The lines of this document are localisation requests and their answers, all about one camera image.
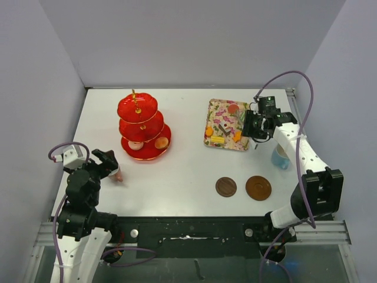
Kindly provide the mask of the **floral serving tray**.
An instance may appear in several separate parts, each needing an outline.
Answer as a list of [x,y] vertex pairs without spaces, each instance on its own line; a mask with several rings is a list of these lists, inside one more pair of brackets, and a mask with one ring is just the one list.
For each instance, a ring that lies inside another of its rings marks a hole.
[[248,109],[248,103],[211,99],[204,129],[204,145],[238,152],[247,151],[249,139],[242,135],[242,130]]

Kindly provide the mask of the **chocolate cake slice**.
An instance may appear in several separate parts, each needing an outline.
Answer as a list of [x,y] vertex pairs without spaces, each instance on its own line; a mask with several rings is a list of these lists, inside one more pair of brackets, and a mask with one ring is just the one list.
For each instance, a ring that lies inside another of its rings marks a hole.
[[232,128],[225,122],[219,123],[219,129],[225,136],[230,135],[232,132]]

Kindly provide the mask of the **white frosted donut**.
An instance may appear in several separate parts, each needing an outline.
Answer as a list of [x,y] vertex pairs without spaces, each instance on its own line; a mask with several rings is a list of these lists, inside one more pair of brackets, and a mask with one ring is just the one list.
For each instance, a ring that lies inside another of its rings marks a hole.
[[143,142],[128,141],[128,146],[131,150],[138,151],[138,150],[143,148],[144,143]]

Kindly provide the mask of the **red three-tier cake stand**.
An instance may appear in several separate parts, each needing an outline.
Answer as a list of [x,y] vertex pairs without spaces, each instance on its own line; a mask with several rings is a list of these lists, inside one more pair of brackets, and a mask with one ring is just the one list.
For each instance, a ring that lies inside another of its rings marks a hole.
[[[147,161],[156,159],[167,151],[171,143],[171,129],[158,109],[156,98],[151,94],[132,90],[131,94],[119,101],[117,115],[121,146],[130,157]],[[155,148],[155,140],[159,137],[169,139],[167,148]],[[144,146],[142,149],[134,151],[129,148],[128,141],[143,142]]]

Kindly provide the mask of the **brown saucer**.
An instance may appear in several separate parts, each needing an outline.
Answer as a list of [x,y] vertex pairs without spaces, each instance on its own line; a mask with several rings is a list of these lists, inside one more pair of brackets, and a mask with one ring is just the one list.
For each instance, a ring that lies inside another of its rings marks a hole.
[[252,176],[247,180],[245,190],[250,198],[256,201],[264,201],[271,195],[272,186],[266,178]]

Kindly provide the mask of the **brown bread roll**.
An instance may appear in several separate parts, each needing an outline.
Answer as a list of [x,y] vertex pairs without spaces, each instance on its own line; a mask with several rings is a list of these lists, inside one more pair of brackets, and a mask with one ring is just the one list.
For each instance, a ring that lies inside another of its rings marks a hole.
[[169,139],[167,137],[159,137],[155,140],[154,146],[156,149],[165,149],[169,145]]

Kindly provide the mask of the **metal tongs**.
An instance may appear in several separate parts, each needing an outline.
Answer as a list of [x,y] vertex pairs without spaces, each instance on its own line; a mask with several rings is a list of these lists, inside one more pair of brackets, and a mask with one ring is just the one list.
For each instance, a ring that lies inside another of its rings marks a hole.
[[246,137],[242,134],[243,127],[244,127],[244,120],[246,116],[246,110],[238,108],[235,111],[234,116],[237,118],[236,129],[237,129],[237,133],[240,136],[240,140],[239,140],[240,144],[245,150],[248,150],[248,149],[256,150],[258,148],[258,144],[255,141],[253,141],[250,137]]

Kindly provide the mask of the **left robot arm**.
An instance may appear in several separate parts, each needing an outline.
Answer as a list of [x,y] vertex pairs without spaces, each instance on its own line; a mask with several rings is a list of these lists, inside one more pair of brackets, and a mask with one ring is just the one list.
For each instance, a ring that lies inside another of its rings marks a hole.
[[112,150],[82,151],[81,143],[62,144],[63,152],[48,154],[68,173],[65,194],[52,223],[56,258],[51,282],[91,282],[109,242],[120,235],[117,215],[98,212],[101,181],[120,171]]

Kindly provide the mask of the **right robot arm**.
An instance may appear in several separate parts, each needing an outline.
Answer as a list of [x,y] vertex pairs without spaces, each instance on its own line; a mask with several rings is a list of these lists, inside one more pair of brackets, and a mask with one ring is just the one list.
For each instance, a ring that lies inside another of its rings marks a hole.
[[297,171],[298,184],[289,203],[270,212],[271,221],[262,226],[263,236],[276,241],[285,227],[337,212],[344,177],[315,153],[296,117],[277,108],[275,97],[262,97],[255,103],[246,110],[242,135],[253,140],[274,139]]

